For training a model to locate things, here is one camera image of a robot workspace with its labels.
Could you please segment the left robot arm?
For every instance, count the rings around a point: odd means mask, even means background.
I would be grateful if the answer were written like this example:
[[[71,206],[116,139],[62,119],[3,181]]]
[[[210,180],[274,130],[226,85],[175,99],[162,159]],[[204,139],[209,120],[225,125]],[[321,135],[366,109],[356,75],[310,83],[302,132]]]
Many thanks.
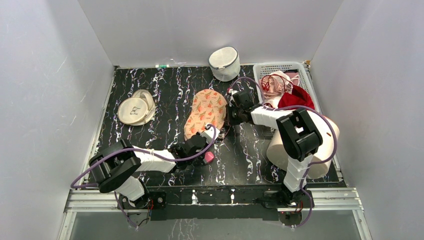
[[[165,150],[143,149],[127,139],[104,149],[89,160],[92,177],[101,193],[116,192],[125,209],[145,209],[154,203],[154,194],[135,176],[136,172],[173,174],[211,162],[208,137],[194,135]]]

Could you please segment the floral mesh laundry bag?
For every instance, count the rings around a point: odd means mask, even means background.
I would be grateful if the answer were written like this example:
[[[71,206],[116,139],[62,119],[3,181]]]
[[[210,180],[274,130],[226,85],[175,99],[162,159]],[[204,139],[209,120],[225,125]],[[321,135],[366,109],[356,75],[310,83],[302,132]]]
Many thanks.
[[[196,133],[206,129],[207,124],[221,130],[227,115],[227,100],[219,92],[203,89],[194,95],[191,112],[184,125],[184,139],[188,140]]]

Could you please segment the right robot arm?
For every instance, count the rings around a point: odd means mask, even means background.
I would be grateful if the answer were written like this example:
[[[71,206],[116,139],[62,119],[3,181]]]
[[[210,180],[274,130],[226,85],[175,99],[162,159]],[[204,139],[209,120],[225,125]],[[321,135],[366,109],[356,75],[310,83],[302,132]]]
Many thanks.
[[[250,123],[278,130],[287,155],[287,170],[280,190],[265,191],[256,201],[265,208],[295,207],[307,193],[306,178],[323,137],[304,108],[274,110],[254,104],[244,91],[228,90],[227,116],[231,125]]]

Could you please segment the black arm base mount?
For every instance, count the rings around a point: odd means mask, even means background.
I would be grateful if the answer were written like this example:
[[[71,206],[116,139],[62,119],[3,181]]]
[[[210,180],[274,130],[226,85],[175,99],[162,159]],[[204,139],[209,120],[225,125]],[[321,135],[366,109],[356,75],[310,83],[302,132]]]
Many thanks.
[[[188,187],[148,187],[154,202],[147,208],[125,209],[136,225],[150,221],[176,219],[262,219],[298,224],[301,212],[309,207],[304,195],[299,204],[289,207],[266,208],[257,199],[265,191],[279,191],[282,184],[221,185]]]

